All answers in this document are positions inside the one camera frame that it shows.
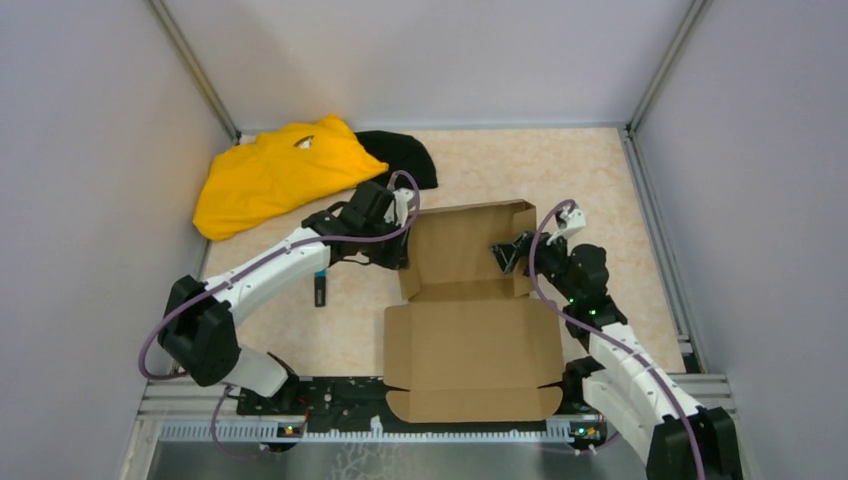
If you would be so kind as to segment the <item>brown cardboard box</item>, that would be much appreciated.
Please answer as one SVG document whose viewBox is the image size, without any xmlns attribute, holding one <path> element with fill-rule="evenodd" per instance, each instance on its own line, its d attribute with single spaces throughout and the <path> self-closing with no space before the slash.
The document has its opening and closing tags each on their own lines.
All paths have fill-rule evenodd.
<svg viewBox="0 0 848 480">
<path fill-rule="evenodd" d="M 559 408 L 558 316 L 492 246 L 536 229 L 525 200 L 428 209 L 411 227 L 403 301 L 384 312 L 386 400 L 416 423 L 541 421 Z"/>
</svg>

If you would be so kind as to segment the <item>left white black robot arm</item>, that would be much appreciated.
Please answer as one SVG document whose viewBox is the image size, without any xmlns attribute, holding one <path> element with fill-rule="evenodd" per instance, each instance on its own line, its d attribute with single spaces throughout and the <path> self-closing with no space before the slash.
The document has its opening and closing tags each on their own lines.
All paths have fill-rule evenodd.
<svg viewBox="0 0 848 480">
<path fill-rule="evenodd" d="M 243 345 L 239 325 L 284 289 L 357 255 L 388 270 L 406 268 L 420 202 L 415 183 L 398 188 L 366 181 L 349 200 L 310 215 L 248 262 L 206 280 L 179 279 L 139 353 L 140 371 L 155 377 L 145 360 L 158 344 L 197 385 L 241 388 L 277 414 L 292 411 L 300 399 L 296 373 L 275 355 Z"/>
</svg>

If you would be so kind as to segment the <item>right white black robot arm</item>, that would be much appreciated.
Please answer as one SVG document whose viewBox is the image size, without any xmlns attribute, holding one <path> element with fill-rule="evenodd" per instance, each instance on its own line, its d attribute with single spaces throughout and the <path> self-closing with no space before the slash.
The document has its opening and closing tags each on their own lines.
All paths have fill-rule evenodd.
<svg viewBox="0 0 848 480">
<path fill-rule="evenodd" d="M 604 248 L 570 248 L 563 238 L 524 232 L 490 250 L 503 273 L 526 261 L 525 276 L 547 280 L 565 298 L 558 312 L 588 353 L 566 366 L 563 398 L 569 408 L 593 409 L 610 420 L 650 479 L 744 478 L 730 414 L 687 393 L 641 347 L 608 292 Z"/>
</svg>

